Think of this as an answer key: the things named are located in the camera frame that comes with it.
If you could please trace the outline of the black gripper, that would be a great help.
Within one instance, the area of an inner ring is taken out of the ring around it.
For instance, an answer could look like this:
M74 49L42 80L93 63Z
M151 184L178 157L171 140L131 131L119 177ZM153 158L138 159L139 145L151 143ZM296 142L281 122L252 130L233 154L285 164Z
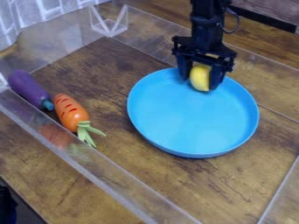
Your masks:
M204 65L212 66L210 90L216 90L224 82L226 74L234 70L238 53L224 43L217 44L217 47L210 50L204 50L196 45L191 37L174 36L173 42L173 55L177 58L182 78L189 79L193 62L201 62Z

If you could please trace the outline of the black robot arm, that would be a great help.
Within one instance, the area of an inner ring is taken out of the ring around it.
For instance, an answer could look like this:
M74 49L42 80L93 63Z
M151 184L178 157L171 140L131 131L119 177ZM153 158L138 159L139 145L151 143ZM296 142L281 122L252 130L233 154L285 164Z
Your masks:
M181 76L191 81L193 86L209 92L216 90L232 73L238 53L224 44L224 33L234 33L225 28L225 17L232 0L191 0L191 36L174 36L173 55Z

